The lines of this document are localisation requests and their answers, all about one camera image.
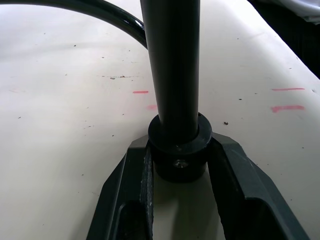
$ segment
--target curved black pipe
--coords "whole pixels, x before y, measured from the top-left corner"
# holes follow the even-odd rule
[[[114,25],[147,48],[144,23],[104,0],[0,0],[0,4],[40,5],[86,14]]]

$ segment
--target black vertical tube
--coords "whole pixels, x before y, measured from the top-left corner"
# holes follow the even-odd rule
[[[141,0],[159,119],[185,143],[198,132],[200,0]]]

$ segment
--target white fabric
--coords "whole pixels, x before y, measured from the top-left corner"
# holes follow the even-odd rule
[[[307,22],[320,24],[320,0],[260,0],[259,2],[281,5]]]

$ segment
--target glossy black tube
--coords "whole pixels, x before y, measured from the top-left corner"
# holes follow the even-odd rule
[[[162,130],[186,143],[198,132],[199,0],[140,0]]]
[[[0,4],[41,5],[86,14],[114,25],[147,48],[144,23],[104,0],[0,0]]]

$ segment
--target white table surface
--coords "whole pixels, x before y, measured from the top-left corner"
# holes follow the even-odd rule
[[[139,0],[111,2],[142,19]],[[319,80],[245,0],[201,1],[200,31],[199,111],[320,239]],[[103,183],[157,114],[148,51],[83,14],[2,5],[0,73],[0,239],[86,239]],[[154,191],[155,240],[224,239],[208,174],[155,176]]]

